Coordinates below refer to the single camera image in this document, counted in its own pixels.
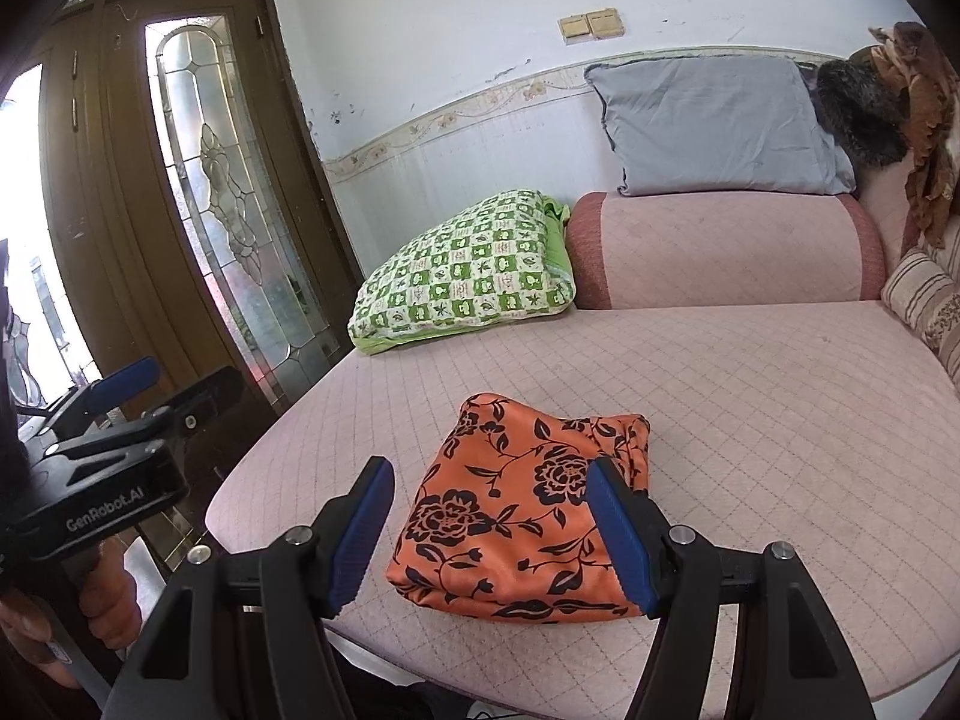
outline black fur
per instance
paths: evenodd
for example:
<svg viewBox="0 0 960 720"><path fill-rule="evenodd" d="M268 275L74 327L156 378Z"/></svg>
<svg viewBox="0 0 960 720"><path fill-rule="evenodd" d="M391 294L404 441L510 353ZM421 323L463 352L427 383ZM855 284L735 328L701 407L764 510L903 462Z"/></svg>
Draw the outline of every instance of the black fur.
<svg viewBox="0 0 960 720"><path fill-rule="evenodd" d="M906 156L899 100L874 66L834 59L817 71L817 113L855 163L884 167Z"/></svg>

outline gray pillowcase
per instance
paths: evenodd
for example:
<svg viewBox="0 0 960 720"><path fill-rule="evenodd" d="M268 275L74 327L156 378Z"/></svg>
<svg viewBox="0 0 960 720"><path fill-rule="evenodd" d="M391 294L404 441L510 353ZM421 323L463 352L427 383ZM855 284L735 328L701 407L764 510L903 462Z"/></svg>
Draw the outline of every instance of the gray pillowcase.
<svg viewBox="0 0 960 720"><path fill-rule="evenodd" d="M817 122L800 69L775 56L592 65L621 194L762 190L842 194L850 159Z"/></svg>

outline switch plate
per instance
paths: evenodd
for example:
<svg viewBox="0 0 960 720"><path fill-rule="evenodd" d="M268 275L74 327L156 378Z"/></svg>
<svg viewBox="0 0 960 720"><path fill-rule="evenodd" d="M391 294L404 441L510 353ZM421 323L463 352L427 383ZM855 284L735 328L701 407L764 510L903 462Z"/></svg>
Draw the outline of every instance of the switch plate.
<svg viewBox="0 0 960 720"><path fill-rule="evenodd" d="M568 46L571 43L592 40L593 35L590 33L589 21L587 16L582 13L579 16L567 16L565 19L560 19L558 24L560 25L560 34L563 35L563 40Z"/></svg>
<svg viewBox="0 0 960 720"><path fill-rule="evenodd" d="M597 40L607 40L613 37L622 37L624 28L623 20L615 7L609 7L605 10L594 10L587 13L587 23L590 32Z"/></svg>

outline floral wallpaper border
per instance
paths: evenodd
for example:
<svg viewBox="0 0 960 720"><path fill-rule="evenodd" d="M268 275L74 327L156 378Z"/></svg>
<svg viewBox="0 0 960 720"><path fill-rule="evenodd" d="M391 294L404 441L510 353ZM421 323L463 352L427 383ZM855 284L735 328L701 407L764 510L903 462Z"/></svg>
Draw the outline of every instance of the floral wallpaper border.
<svg viewBox="0 0 960 720"><path fill-rule="evenodd" d="M346 156L323 162L323 168L331 184L340 184L360 175L372 167L423 146L436 138L442 138L452 132L459 132L475 124L483 124L490 119L505 116L525 108L532 108L554 100L592 94L592 87L584 81L584 70L598 62L630 61L634 59L666 58L678 56L717 56L717 55L756 55L785 56L798 62L821 64L836 57L823 53L802 52L801 50L771 49L771 47L752 46L702 46L688 49L664 49L651 52L626 53L607 58L592 59L576 65L548 70L544 73L527 76L485 89L461 98L454 103L437 108L421 117L412 119L396 129L392 129L354 149Z"/></svg>

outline folded orange fabric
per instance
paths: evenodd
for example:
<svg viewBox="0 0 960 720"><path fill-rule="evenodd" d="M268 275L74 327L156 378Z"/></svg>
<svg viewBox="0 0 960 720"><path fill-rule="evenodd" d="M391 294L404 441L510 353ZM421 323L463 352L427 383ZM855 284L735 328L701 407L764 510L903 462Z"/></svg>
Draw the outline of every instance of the folded orange fabric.
<svg viewBox="0 0 960 720"><path fill-rule="evenodd" d="M491 621L639 614L584 495L587 465L600 457L646 490L649 436L641 415L557 419L474 395L416 492L387 580L422 607Z"/></svg>

